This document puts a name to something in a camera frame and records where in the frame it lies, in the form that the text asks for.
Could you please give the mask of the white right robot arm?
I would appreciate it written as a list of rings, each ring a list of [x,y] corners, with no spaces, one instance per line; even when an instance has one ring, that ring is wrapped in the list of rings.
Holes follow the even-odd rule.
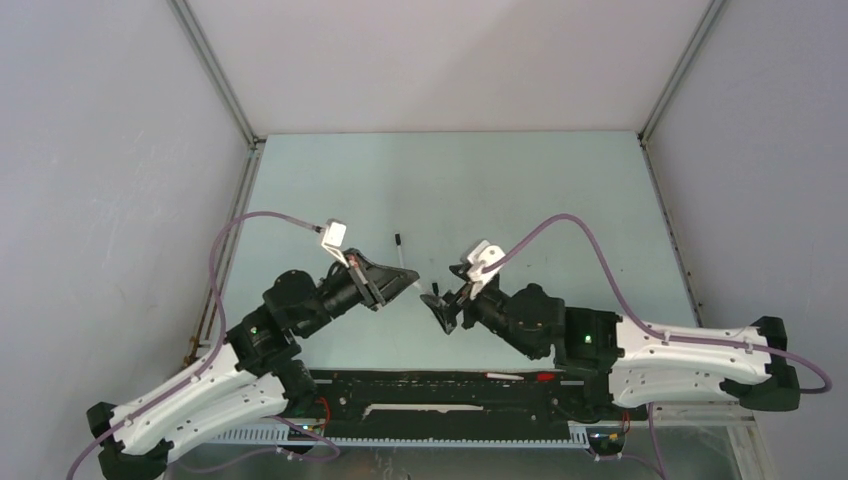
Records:
[[[657,402],[737,401],[766,412],[799,406],[780,318],[736,330],[640,328],[626,315],[568,306],[535,283],[514,294],[497,278],[477,295],[472,287],[420,298],[445,333],[481,325],[531,360],[551,358],[555,369],[583,381],[581,402],[593,417]]]

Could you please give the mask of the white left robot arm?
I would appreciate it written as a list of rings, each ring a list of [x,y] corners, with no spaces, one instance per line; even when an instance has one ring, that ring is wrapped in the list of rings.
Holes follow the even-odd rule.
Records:
[[[242,424],[288,412],[304,416],[317,386],[302,360],[306,339],[357,306],[378,311],[418,281],[348,249],[321,281],[282,273],[261,304],[221,343],[153,391],[86,413],[107,479],[156,479],[189,451]]]

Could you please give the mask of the white pen red cap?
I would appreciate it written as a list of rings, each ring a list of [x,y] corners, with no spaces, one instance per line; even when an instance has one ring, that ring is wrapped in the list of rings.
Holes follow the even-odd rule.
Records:
[[[551,372],[536,372],[529,374],[486,372],[484,377],[490,380],[512,382],[551,382],[557,379],[557,375]]]

